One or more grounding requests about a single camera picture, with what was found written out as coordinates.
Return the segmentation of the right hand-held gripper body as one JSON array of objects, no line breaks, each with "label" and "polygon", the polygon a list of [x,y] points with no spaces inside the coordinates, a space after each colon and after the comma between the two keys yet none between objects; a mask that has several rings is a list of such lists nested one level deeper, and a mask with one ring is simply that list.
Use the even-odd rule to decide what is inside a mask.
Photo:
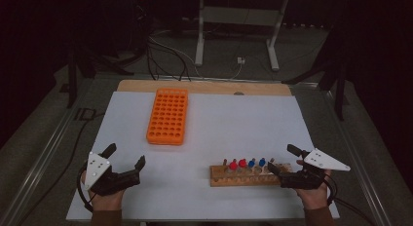
[{"label": "right hand-held gripper body", "polygon": [[326,170],[351,170],[348,165],[336,160],[318,148],[310,152],[302,150],[300,157],[304,162],[301,170],[297,172],[281,171],[279,180],[282,188],[318,189],[324,182]]}]

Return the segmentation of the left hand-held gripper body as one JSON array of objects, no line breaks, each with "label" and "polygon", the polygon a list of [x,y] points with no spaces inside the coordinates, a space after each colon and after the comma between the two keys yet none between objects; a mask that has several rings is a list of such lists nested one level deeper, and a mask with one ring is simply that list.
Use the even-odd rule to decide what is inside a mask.
[{"label": "left hand-held gripper body", "polygon": [[140,171],[132,169],[117,173],[112,171],[109,158],[102,158],[91,152],[87,161],[85,187],[100,196],[107,196],[126,190],[140,183]]}]

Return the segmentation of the wooden tube rack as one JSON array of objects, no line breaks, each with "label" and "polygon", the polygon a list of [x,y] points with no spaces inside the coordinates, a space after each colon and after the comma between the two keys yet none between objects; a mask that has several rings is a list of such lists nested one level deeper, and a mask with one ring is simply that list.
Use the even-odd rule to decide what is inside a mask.
[{"label": "wooden tube rack", "polygon": [[209,183],[211,187],[281,185],[279,178],[266,165],[234,170],[228,166],[210,166]]}]

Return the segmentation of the orange plastic tube rack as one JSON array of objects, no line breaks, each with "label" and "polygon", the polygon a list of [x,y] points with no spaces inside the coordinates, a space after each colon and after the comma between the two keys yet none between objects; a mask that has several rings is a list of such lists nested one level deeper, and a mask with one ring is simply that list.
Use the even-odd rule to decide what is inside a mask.
[{"label": "orange plastic tube rack", "polygon": [[147,141],[157,145],[181,145],[184,141],[188,91],[156,90],[146,133]]}]

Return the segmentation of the person's left hand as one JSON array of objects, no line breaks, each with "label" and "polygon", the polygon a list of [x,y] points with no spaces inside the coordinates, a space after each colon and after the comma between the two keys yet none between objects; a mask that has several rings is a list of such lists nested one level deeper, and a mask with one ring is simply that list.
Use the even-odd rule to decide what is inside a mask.
[{"label": "person's left hand", "polygon": [[90,202],[94,211],[112,211],[122,209],[122,201],[125,194],[124,190],[107,196],[100,196],[92,190],[89,190],[88,194],[90,196]]}]

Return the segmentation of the person's right hand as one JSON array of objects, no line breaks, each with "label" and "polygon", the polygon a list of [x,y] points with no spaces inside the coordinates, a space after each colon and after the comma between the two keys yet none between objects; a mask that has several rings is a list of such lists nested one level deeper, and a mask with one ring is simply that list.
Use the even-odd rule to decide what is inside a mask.
[{"label": "person's right hand", "polygon": [[328,206],[327,190],[327,185],[325,183],[322,183],[322,185],[318,189],[296,189],[296,193],[297,196],[301,199],[304,209],[313,210]]}]

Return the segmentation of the black tripod stand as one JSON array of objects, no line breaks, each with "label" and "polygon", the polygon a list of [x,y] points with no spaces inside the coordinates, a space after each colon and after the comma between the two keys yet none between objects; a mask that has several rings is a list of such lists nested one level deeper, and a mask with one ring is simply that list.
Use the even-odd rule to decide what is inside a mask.
[{"label": "black tripod stand", "polygon": [[117,64],[109,61],[105,57],[92,51],[89,47],[80,43],[71,43],[68,47],[68,93],[69,99],[67,107],[71,108],[77,99],[77,70],[83,74],[86,78],[93,78],[96,74],[93,62],[97,62],[107,67],[110,71],[118,73],[120,75],[130,76],[131,72],[128,72],[118,66]]},{"label": "black tripod stand", "polygon": [[343,121],[346,67],[349,57],[349,42],[339,30],[333,28],[329,31],[311,69],[294,78],[283,80],[282,83],[296,85],[323,71],[318,87],[321,91],[330,91],[333,85],[336,85],[334,111],[338,119]]}]

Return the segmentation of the grey metal stand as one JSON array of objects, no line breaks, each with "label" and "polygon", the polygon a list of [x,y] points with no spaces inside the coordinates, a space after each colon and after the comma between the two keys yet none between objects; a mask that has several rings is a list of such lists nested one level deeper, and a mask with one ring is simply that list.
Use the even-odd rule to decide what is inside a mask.
[{"label": "grey metal stand", "polygon": [[289,0],[282,0],[277,10],[247,9],[207,6],[205,0],[199,1],[198,42],[195,54],[195,65],[202,66],[204,60],[204,24],[206,22],[226,24],[247,24],[273,26],[272,36],[266,40],[267,53],[273,71],[279,71],[275,44],[281,30],[283,16]]}]

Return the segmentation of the dark equipment with red light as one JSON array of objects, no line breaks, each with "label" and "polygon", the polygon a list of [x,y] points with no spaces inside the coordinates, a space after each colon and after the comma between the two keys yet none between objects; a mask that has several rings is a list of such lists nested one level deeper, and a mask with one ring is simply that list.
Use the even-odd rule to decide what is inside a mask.
[{"label": "dark equipment with red light", "polygon": [[130,0],[131,2],[131,37],[128,49],[134,54],[141,54],[147,47],[152,18],[149,14],[148,0]]}]

